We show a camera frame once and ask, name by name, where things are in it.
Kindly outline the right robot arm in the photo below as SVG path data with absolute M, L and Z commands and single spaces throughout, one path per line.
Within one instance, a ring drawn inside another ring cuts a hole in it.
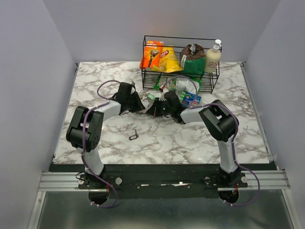
M 237 118 L 220 101 L 215 100 L 205 106 L 187 108 L 183 106 L 174 91 L 163 94 L 164 99 L 155 98 L 148 106 L 146 114 L 154 117 L 166 116 L 178 124 L 203 122 L 210 135 L 217 141 L 220 153 L 218 182 L 230 187 L 240 174 L 236 161 L 234 139 L 238 131 Z

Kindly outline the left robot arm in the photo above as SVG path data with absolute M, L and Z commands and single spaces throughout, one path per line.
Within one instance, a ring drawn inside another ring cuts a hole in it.
M 89 183 L 94 188 L 102 188 L 106 181 L 103 174 L 105 166 L 98 153 L 98 143 L 101 138 L 103 122 L 124 113 L 136 113 L 144 110 L 134 83 L 119 83 L 118 91 L 106 102 L 87 108 L 77 106 L 66 133 L 66 140 L 76 148 L 85 166 L 85 172 L 90 175 Z

